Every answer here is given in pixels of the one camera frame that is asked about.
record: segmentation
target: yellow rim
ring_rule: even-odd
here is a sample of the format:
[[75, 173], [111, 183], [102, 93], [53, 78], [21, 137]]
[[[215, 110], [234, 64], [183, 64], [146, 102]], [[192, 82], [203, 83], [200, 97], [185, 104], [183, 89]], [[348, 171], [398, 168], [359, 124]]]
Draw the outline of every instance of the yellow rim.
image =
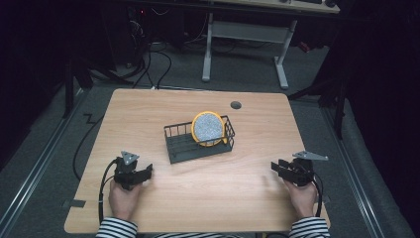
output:
[[[223, 119], [219, 116], [219, 114], [217, 114], [215, 112], [212, 112], [212, 111], [203, 111], [203, 112], [198, 113], [194, 117], [194, 120], [192, 120], [192, 124], [191, 124], [191, 135], [192, 135], [192, 138], [194, 139], [194, 141], [196, 141], [198, 143], [200, 142], [200, 140], [198, 140], [197, 136], [194, 133], [194, 126], [195, 126], [195, 122], [197, 121], [197, 119], [200, 116], [204, 115], [204, 114], [212, 114], [212, 115], [216, 116], [219, 119], [220, 124], [222, 125], [222, 137], [225, 137], [225, 123], [223, 123]], [[214, 146], [214, 145], [218, 144], [220, 141], [221, 140], [217, 140], [216, 142], [214, 142], [212, 144], [200, 143], [200, 145], [201, 146], [205, 146], [205, 147], [211, 147], [211, 146]]]

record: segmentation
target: triangular metal piece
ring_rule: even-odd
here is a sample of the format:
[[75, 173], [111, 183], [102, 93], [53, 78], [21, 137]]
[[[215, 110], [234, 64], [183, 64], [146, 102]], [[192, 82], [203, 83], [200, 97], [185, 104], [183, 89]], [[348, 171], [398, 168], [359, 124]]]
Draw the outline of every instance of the triangular metal piece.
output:
[[126, 151], [121, 151], [121, 155], [123, 156], [124, 164], [126, 166], [129, 165], [129, 164], [131, 164], [133, 161], [135, 161], [136, 159], [139, 158], [138, 155], [135, 155], [133, 153], [126, 152]]
[[294, 157], [311, 161], [328, 161], [328, 157], [320, 156], [311, 152], [301, 151], [293, 154]]

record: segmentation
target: person's left hand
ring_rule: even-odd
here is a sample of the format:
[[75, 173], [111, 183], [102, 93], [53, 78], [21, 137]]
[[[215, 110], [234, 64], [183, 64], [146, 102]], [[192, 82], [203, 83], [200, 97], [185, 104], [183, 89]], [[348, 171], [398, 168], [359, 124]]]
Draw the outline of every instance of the person's left hand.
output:
[[114, 180], [110, 183], [109, 204], [114, 217], [131, 221], [142, 190], [141, 184], [133, 186], [132, 190], [125, 190]]

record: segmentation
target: striped sleeve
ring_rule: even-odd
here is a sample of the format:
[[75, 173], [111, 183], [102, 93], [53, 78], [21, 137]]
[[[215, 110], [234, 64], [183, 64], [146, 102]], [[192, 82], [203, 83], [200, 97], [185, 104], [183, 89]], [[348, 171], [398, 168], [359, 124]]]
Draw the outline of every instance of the striped sleeve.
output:
[[321, 238], [330, 237], [327, 222], [320, 217], [306, 217], [293, 223], [289, 233], [290, 238]]
[[133, 222], [114, 217], [106, 217], [99, 226], [96, 237], [134, 238], [137, 234], [137, 225]]

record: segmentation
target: wooden table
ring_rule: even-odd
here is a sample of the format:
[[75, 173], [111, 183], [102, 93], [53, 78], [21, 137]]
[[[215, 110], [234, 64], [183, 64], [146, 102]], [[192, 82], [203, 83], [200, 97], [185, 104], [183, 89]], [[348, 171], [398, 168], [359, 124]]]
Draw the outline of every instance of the wooden table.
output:
[[[242, 108], [233, 109], [232, 101]], [[232, 152], [171, 164], [163, 127], [205, 110], [229, 116]], [[283, 94], [117, 89], [74, 198], [86, 203], [70, 208], [67, 232], [96, 233], [100, 181], [122, 150], [140, 155], [138, 170], [154, 164], [134, 216], [139, 232], [281, 231], [297, 219], [282, 179], [270, 169], [304, 150]], [[105, 216], [111, 215], [108, 191], [107, 184]]]

